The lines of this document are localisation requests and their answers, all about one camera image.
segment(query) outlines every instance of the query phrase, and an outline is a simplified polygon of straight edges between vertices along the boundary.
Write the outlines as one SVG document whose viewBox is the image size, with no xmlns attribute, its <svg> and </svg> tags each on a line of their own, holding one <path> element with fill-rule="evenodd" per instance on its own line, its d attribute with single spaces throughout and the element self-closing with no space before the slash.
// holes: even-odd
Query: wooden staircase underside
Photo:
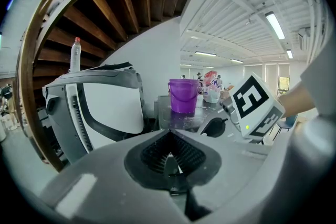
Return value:
<svg viewBox="0 0 336 224">
<path fill-rule="evenodd" d="M 187 0 L 77 0 L 38 48 L 33 71 L 36 107 L 45 106 L 42 87 L 70 68 L 75 37 L 81 39 L 81 67 L 98 66 L 144 31 L 181 15 Z"/>
</svg>

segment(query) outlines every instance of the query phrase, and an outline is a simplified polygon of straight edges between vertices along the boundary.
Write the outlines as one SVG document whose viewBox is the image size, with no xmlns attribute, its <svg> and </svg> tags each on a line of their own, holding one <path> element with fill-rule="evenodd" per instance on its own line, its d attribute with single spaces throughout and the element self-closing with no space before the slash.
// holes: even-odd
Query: gray sleeve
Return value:
<svg viewBox="0 0 336 224">
<path fill-rule="evenodd" d="M 303 86 L 309 92 L 321 115 L 336 114 L 336 39 L 329 39 L 319 55 L 301 74 Z"/>
</svg>

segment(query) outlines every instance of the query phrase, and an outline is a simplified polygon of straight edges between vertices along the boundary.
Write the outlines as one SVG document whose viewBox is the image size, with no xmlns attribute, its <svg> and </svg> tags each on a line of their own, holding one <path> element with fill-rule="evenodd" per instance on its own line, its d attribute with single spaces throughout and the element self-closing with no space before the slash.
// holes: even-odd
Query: chair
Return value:
<svg viewBox="0 0 336 224">
<path fill-rule="evenodd" d="M 287 132 L 288 132 L 289 129 L 291 129 L 294 126 L 294 123 L 295 123 L 295 120 L 296 120 L 297 117 L 298 117 L 298 115 L 296 114 L 296 115 L 287 117 L 285 121 L 278 121 L 277 125 L 280 127 L 280 129 L 277 132 L 277 134 L 274 136 L 273 141 L 277 137 L 277 135 L 281 132 L 282 129 L 287 129 Z"/>
</svg>

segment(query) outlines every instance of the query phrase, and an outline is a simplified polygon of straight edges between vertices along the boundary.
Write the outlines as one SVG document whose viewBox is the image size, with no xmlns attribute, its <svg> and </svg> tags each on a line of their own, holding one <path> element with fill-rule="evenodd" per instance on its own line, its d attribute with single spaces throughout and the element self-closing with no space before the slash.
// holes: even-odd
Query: ceiling light fixture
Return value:
<svg viewBox="0 0 336 224">
<path fill-rule="evenodd" d="M 287 54 L 288 54 L 289 59 L 293 59 L 292 50 L 287 50 Z"/>
<path fill-rule="evenodd" d="M 207 55 L 207 56 L 217 56 L 217 54 L 208 54 L 206 52 L 200 52 L 200 51 L 196 51 L 195 54 Z"/>
<path fill-rule="evenodd" d="M 232 62 L 239 62 L 239 63 L 243 63 L 243 61 L 239 61 L 239 60 L 236 60 L 236 59 L 230 59 Z"/>
<path fill-rule="evenodd" d="M 266 19 L 269 21 L 269 23 L 272 25 L 278 38 L 285 39 L 284 32 L 282 31 L 279 21 L 277 17 L 275 16 L 274 12 L 268 12 L 265 14 L 265 16 L 266 16 Z"/>
</svg>

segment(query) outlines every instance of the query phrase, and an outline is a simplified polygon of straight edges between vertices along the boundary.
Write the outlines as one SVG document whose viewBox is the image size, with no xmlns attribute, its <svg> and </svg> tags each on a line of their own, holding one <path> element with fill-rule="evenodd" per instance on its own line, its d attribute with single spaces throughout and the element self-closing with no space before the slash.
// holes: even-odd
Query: purple bucket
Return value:
<svg viewBox="0 0 336 224">
<path fill-rule="evenodd" d="M 195 79 L 170 79 L 172 110 L 177 113 L 194 113 L 200 87 Z"/>
</svg>

